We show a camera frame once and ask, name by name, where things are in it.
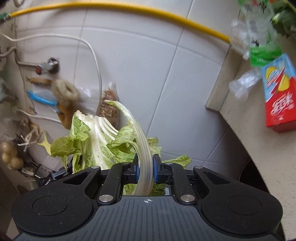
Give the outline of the napa cabbage leaves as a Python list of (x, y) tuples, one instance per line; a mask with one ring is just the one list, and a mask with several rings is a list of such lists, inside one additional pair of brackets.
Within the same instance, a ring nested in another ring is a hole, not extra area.
[(158, 138), (147, 138), (138, 121), (120, 102), (107, 100), (106, 104), (123, 113), (127, 119), (125, 126), (117, 130), (107, 118), (78, 110), (73, 114), (69, 135), (51, 144), (51, 156), (60, 157), (64, 167), (72, 156), (72, 170), (77, 173), (91, 166), (107, 170), (118, 163), (131, 163), (137, 154), (139, 169), (147, 171), (152, 156), (161, 154)]

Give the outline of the clear plastic bag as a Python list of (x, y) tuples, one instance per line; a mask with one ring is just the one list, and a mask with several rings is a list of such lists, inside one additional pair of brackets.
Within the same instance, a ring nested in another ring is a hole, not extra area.
[[(242, 20), (231, 22), (231, 47), (247, 61), (250, 58), (250, 34), (246, 23)], [(240, 78), (229, 83), (229, 90), (237, 100), (246, 100), (250, 90), (261, 80), (261, 73), (258, 68), (251, 68), (243, 73)]]

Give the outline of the brown scrubbing brush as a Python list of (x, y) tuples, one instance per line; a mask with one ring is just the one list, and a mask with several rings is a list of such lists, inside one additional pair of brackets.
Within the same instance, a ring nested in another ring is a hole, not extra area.
[(31, 77), (28, 82), (32, 85), (32, 92), (48, 100), (56, 100), (60, 113), (57, 113), (62, 126), (69, 130), (72, 125), (76, 104), (80, 100), (80, 94), (75, 85), (67, 80)]

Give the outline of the yellow gas pipe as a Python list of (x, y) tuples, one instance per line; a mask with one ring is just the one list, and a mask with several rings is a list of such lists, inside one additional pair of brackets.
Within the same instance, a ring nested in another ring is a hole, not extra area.
[(146, 15), (154, 18), (160, 18), (165, 21), (181, 25), (185, 28), (191, 28), (192, 30), (199, 31), (203, 34), (207, 34), (209, 36), (215, 37), (223, 42), (230, 43), (230, 37), (227, 35), (218, 32), (214, 29), (208, 28), (203, 26), (199, 23), (186, 19), (182, 16), (169, 13), (167, 11), (163, 11), (161, 9), (154, 9), (148, 6), (140, 6), (135, 4), (126, 4), (120, 2), (113, 2), (113, 1), (72, 1), (68, 3), (56, 3), (56, 4), (48, 4), (43, 6), (35, 6), (27, 9), (21, 9), (14, 11), (12, 13), (4, 14), (1, 17), (3, 22), (6, 22), (10, 19), (28, 15), (31, 13), (36, 13), (39, 11), (51, 11), (56, 9), (106, 9), (108, 11), (125, 11), (129, 13), (133, 13), (136, 15)]

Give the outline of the red blue drink carton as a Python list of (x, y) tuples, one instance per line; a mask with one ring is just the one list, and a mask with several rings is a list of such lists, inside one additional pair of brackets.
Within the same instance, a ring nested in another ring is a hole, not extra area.
[(295, 68), (282, 54), (261, 68), (266, 126), (277, 133), (295, 130)]

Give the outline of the green bamboo shoot package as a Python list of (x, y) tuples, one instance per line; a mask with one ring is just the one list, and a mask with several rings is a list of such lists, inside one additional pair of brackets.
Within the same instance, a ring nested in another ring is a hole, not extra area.
[(281, 56), (280, 42), (271, 19), (274, 11), (269, 1), (238, 1), (249, 39), (249, 59), (253, 67), (263, 67)]

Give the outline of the dark green vegetable leaves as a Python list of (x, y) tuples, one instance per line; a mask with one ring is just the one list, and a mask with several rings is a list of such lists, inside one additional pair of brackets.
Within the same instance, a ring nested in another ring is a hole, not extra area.
[(273, 1), (272, 7), (275, 15), (271, 22), (276, 31), (287, 38), (295, 35), (295, 1)]

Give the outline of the blue handled tool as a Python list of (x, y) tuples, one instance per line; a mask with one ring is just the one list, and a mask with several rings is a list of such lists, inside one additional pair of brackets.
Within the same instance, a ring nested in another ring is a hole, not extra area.
[(50, 106), (56, 113), (60, 113), (60, 110), (57, 107), (58, 102), (56, 100), (48, 100), (46, 98), (40, 97), (32, 91), (28, 91), (28, 96), (31, 100), (41, 103), (43, 105)]

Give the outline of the red handled water valve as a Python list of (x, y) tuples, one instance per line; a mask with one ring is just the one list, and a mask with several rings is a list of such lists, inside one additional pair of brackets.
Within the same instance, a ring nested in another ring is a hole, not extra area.
[(57, 58), (51, 57), (47, 62), (29, 63), (16, 59), (18, 66), (33, 68), (37, 75), (56, 74), (60, 71), (60, 62)]

